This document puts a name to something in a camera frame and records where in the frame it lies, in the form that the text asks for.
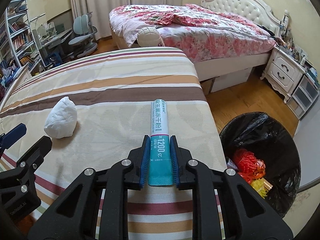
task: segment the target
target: office chair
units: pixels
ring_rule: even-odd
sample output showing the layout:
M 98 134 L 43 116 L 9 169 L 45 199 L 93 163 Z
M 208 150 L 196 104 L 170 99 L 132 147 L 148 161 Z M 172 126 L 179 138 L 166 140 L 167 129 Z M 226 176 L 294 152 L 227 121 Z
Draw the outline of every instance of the office chair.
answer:
M 84 14 L 79 16 L 75 19 L 73 23 L 73 31 L 75 34 L 80 36 L 75 37 L 71 41 L 69 41 L 69 45 L 71 46 L 78 46 L 82 45 L 80 49 L 74 52 L 71 55 L 71 58 L 77 57 L 84 57 L 89 55 L 90 53 L 94 52 L 98 45 L 93 41 L 93 35 L 98 32 L 97 28 L 93 26 L 90 22 L 90 15 L 92 12 L 88 14 Z

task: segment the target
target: teal packet section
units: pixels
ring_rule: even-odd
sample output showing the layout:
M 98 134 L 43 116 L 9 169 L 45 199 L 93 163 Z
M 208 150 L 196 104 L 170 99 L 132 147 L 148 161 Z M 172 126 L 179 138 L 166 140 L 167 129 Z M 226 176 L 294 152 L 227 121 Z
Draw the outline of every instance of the teal packet section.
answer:
M 148 184 L 150 186 L 167 186 L 173 184 L 168 135 L 152 135 L 150 137 Z

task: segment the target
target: red plastic wrapper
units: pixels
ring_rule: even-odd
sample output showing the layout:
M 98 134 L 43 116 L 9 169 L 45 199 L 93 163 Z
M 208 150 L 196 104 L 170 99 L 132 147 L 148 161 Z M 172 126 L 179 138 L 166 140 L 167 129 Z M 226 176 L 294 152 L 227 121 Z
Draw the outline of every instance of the red plastic wrapper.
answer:
M 232 161 L 239 168 L 239 175 L 249 184 L 253 179 L 261 179 L 266 174 L 264 162 L 257 160 L 254 153 L 246 149 L 237 149 Z

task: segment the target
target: floral comforter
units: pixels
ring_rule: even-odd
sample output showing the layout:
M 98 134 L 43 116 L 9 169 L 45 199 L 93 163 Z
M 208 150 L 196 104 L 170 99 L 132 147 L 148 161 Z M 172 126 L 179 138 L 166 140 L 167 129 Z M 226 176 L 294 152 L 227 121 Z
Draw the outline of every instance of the floral comforter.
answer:
M 194 63 L 260 54 L 275 44 L 267 32 L 244 17 L 194 4 L 127 5 L 113 9 L 109 16 L 114 31 L 129 47 L 141 28 L 154 26 L 165 46 L 181 49 Z

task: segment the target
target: black trash bag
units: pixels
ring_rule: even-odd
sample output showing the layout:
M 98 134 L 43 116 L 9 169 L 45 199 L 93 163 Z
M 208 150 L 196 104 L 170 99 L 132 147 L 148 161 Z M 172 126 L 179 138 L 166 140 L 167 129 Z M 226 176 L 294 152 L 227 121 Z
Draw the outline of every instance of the black trash bag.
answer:
M 226 157 L 232 159 L 236 149 L 244 148 L 264 161 L 264 178 L 273 185 L 265 200 L 283 218 L 297 195 L 301 177 L 298 150 L 288 131 L 266 113 L 253 112 L 231 120 L 220 140 Z

